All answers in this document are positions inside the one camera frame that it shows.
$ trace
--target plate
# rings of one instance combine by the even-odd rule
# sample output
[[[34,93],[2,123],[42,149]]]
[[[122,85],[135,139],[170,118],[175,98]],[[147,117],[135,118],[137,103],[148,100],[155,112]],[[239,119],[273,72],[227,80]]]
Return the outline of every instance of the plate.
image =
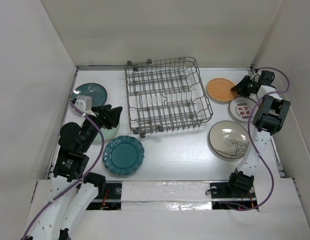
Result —
[[[145,150],[136,138],[119,136],[105,148],[103,162],[112,174],[129,175],[143,163]]]
[[[251,110],[253,109],[255,104],[256,102],[253,99],[239,96],[229,103],[228,109],[230,114],[233,115],[234,118],[247,123]]]
[[[92,107],[102,106],[107,100],[106,89],[98,83],[86,83],[77,87],[70,96],[73,100],[77,96],[90,96],[92,98]]]
[[[249,145],[248,132],[234,121],[220,121],[209,132],[209,141],[213,149],[228,159],[245,156]]]
[[[231,91],[231,88],[234,86],[235,84],[231,80],[218,77],[209,81],[207,92],[217,101],[229,102],[237,96],[237,93]]]
[[[112,129],[102,128],[101,132],[104,135],[105,141],[108,141],[109,139],[112,139],[117,134],[117,132],[119,131],[119,128],[120,128],[120,123],[118,123],[117,127],[113,127]],[[97,136],[94,139],[94,142],[95,143],[101,143],[101,136],[100,136],[100,134],[97,134]]]

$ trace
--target white plate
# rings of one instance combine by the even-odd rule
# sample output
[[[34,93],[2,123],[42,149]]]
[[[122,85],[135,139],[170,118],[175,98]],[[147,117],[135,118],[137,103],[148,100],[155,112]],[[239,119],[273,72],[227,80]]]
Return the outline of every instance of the white plate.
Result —
[[[249,145],[248,132],[234,121],[220,121],[209,132],[209,141],[213,149],[228,159],[245,156]]]
[[[253,99],[239,96],[229,103],[228,109],[230,114],[234,118],[247,123],[251,110],[253,109],[255,104],[256,102]]]

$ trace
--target metal wire rack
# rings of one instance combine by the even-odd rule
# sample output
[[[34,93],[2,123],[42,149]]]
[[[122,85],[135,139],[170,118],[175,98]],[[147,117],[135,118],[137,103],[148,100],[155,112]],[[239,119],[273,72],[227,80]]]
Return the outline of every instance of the metal wire rack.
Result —
[[[125,75],[129,127],[141,138],[197,128],[213,115],[193,57],[128,61]]]

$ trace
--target beige plate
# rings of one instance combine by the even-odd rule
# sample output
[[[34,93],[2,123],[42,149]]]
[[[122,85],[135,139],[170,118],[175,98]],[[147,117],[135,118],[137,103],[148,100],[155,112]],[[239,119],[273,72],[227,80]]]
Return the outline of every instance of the beige plate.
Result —
[[[217,101],[229,102],[237,96],[235,92],[230,90],[234,86],[235,84],[232,81],[218,77],[209,81],[207,84],[207,92]]]

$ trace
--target white wall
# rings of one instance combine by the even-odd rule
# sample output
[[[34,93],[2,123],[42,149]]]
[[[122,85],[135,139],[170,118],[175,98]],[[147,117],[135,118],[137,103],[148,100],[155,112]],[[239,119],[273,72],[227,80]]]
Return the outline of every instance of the white wall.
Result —
[[[40,0],[0,0],[0,239],[20,239],[76,68]]]
[[[279,68],[290,79],[286,97],[293,112],[274,138],[310,224],[310,0],[284,1],[255,60],[258,67]],[[279,79],[278,87],[286,87],[285,79]]]
[[[249,67],[282,0],[42,0],[76,65]]]

